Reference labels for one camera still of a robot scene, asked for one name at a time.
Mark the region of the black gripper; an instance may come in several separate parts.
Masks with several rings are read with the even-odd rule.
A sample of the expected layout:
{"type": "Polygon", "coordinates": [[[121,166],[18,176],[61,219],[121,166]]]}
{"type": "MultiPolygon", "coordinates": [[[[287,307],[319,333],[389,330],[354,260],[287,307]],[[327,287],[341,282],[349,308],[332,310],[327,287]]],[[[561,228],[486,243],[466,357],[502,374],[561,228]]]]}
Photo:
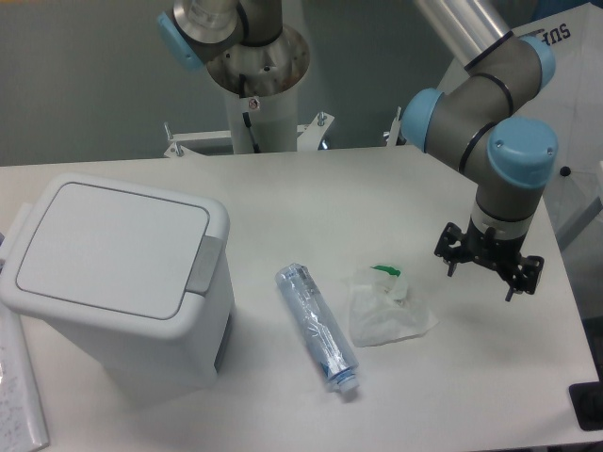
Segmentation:
{"type": "Polygon", "coordinates": [[[499,239],[496,231],[483,233],[475,225],[468,226],[466,236],[456,224],[449,222],[437,241],[434,255],[448,266],[449,277],[457,265],[470,261],[496,271],[509,286],[505,300],[510,302],[515,294],[535,294],[545,264],[541,256],[521,256],[523,242],[523,235],[499,239]]]}

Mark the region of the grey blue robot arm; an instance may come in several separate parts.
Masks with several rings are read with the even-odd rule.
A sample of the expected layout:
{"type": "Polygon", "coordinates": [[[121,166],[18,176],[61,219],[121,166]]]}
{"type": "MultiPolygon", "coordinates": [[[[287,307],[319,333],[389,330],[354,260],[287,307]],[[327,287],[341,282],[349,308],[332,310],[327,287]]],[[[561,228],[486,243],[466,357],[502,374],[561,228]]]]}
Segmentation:
{"type": "MultiPolygon", "coordinates": [[[[511,294],[533,294],[544,266],[521,254],[551,177],[558,140],[518,110],[551,81],[550,47],[517,37],[488,1],[420,1],[418,10],[460,61],[455,90],[420,91],[399,113],[399,136],[475,183],[468,226],[448,224],[435,254],[450,268],[495,271],[511,294]]],[[[295,152],[297,88],[310,52],[278,1],[177,1],[158,32],[185,68],[206,69],[226,97],[236,153],[295,152]]]]}

